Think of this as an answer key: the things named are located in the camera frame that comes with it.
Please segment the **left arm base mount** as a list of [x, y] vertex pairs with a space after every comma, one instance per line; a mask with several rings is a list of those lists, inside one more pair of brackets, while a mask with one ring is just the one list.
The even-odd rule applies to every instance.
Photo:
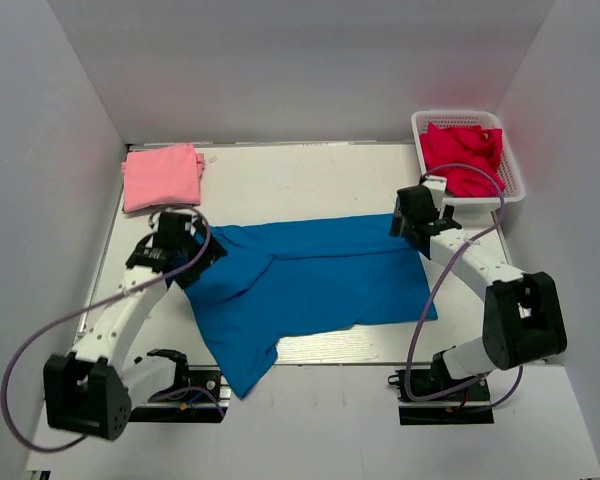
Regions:
[[135, 408], [131, 423], [220, 424], [228, 411], [232, 390], [217, 367], [191, 366], [185, 386], [159, 393], [162, 399]]

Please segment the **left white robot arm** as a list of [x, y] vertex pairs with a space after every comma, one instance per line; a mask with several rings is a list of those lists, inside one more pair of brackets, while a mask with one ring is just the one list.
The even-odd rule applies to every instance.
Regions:
[[154, 349], [131, 366], [125, 358], [145, 320], [171, 284], [186, 288], [226, 256], [212, 236], [190, 233], [173, 240], [144, 237], [126, 262], [118, 285], [122, 297], [107, 305], [96, 323], [66, 355], [52, 355], [43, 368], [49, 427], [115, 440], [135, 408], [193, 394], [218, 405], [216, 395], [192, 384], [185, 354]]

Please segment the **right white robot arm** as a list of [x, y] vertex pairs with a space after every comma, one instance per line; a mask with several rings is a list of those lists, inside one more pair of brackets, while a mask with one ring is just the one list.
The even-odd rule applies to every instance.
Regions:
[[418, 386], [412, 377], [417, 343], [410, 343], [403, 380], [406, 400], [443, 399], [495, 370], [521, 367], [566, 350], [568, 340], [557, 286], [549, 274], [528, 273], [500, 261], [477, 237], [465, 234], [450, 209], [439, 212], [425, 207], [412, 213], [395, 209], [390, 233], [442, 266], [433, 294], [453, 274], [484, 306], [480, 336], [436, 353], [424, 386]]

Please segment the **blue polo shirt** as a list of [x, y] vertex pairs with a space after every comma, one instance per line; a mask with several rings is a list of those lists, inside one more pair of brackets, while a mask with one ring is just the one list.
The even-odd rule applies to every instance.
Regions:
[[226, 250], [185, 294], [205, 345], [245, 397], [283, 337], [418, 321], [430, 290], [391, 215], [215, 226]]

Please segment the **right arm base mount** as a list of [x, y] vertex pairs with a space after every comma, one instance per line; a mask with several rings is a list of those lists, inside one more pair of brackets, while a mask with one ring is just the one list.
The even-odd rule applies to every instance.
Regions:
[[405, 370], [396, 370], [387, 383], [397, 391], [401, 426], [490, 425], [494, 416], [488, 406], [491, 395], [485, 380], [446, 397], [415, 402], [407, 396]]

